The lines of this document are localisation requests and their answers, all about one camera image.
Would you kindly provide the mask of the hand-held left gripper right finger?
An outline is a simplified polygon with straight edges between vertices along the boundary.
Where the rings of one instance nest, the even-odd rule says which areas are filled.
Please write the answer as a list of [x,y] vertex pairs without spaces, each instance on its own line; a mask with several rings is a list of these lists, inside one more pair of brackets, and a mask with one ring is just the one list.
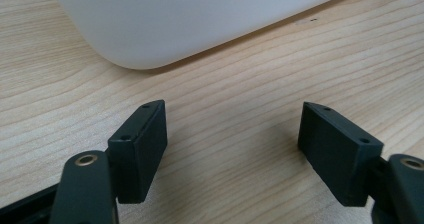
[[363,207],[367,171],[383,143],[327,106],[304,102],[298,148],[344,206]]

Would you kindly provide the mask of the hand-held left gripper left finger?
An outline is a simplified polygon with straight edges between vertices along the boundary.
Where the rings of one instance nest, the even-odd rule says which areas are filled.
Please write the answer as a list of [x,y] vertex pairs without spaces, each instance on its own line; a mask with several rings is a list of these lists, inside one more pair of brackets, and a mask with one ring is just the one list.
[[144,202],[168,144],[165,101],[141,105],[109,138],[107,155],[118,202]]

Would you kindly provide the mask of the white plastic storage bin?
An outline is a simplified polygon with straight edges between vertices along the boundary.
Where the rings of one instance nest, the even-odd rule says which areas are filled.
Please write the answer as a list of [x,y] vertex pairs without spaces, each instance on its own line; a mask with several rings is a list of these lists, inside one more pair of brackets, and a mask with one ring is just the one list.
[[330,0],[58,0],[87,43],[130,69],[187,58]]

